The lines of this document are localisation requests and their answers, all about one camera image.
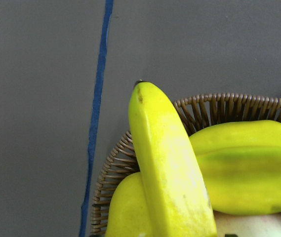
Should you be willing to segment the brown wicker basket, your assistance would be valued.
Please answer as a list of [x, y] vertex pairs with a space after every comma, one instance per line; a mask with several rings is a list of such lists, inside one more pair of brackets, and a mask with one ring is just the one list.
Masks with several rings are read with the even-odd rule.
[[[231, 121], [281, 122], [281, 98], [237, 93], [201, 94], [174, 101], [188, 134]], [[109, 205], [118, 184], [139, 171], [131, 134], [126, 131], [106, 157], [92, 196], [89, 236], [101, 237], [108, 224]]]

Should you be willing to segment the yellow star fruit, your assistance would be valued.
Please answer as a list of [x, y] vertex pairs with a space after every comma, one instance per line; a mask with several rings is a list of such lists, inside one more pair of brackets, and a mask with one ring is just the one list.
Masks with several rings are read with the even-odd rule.
[[213, 209], [233, 215], [281, 212], [281, 123], [213, 125], [190, 136]]

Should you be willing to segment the green white apple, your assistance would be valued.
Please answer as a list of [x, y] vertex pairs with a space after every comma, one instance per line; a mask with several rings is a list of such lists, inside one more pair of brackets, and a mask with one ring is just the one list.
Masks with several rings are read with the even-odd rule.
[[281, 237], [281, 213], [236, 216], [214, 212], [219, 237]]

